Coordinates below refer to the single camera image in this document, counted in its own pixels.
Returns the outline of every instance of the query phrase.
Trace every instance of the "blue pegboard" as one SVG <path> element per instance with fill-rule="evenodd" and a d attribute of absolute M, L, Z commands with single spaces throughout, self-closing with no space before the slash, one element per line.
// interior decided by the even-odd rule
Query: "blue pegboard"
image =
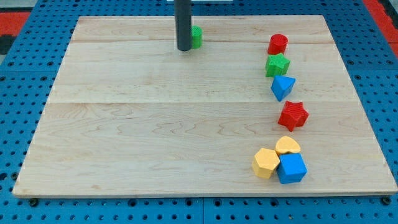
<path fill-rule="evenodd" d="M 234 0 L 194 15 L 325 16 L 398 180 L 398 61 L 361 1 Z M 39 0 L 0 66 L 0 223 L 397 223 L 398 197 L 39 200 L 12 196 L 78 16 L 171 16 L 165 0 Z"/>

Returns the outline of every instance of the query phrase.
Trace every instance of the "red star-shaped block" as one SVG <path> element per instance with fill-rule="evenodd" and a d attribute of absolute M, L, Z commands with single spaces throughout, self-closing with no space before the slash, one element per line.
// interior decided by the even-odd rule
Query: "red star-shaped block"
<path fill-rule="evenodd" d="M 304 109 L 303 102 L 293 103 L 286 101 L 278 124 L 286 126 L 289 131 L 293 131 L 294 127 L 301 127 L 307 120 L 309 113 Z"/>

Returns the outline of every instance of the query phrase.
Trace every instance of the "green star-shaped block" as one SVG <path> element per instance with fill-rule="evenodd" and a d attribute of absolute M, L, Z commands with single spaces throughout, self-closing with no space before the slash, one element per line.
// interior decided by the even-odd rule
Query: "green star-shaped block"
<path fill-rule="evenodd" d="M 276 75 L 285 75 L 289 67 L 290 60 L 285 58 L 282 53 L 277 55 L 268 55 L 266 63 L 266 77 L 274 77 Z"/>

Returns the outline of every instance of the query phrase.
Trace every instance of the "red surface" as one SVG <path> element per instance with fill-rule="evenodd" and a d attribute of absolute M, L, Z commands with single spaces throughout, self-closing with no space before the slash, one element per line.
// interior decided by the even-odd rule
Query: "red surface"
<path fill-rule="evenodd" d="M 289 131 L 293 131 L 294 127 L 303 126 L 308 116 L 309 113 L 305 111 L 303 102 L 293 103 L 286 101 L 278 124 L 286 126 Z"/>
<path fill-rule="evenodd" d="M 30 12 L 0 12 L 0 35 L 16 37 L 29 15 Z"/>
<path fill-rule="evenodd" d="M 392 24 L 392 19 L 386 14 L 384 6 L 377 0 L 363 0 L 363 3 L 398 57 L 398 30 Z"/>
<path fill-rule="evenodd" d="M 279 53 L 284 54 L 287 42 L 288 42 L 287 37 L 282 34 L 272 35 L 271 40 L 269 41 L 268 54 L 271 55 L 276 55 Z"/>

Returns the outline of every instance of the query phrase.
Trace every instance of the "blue triangular block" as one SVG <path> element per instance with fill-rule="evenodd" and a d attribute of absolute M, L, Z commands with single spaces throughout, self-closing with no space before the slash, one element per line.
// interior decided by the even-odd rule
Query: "blue triangular block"
<path fill-rule="evenodd" d="M 295 78 L 276 75 L 271 90 L 278 101 L 282 101 L 291 91 L 296 82 Z"/>

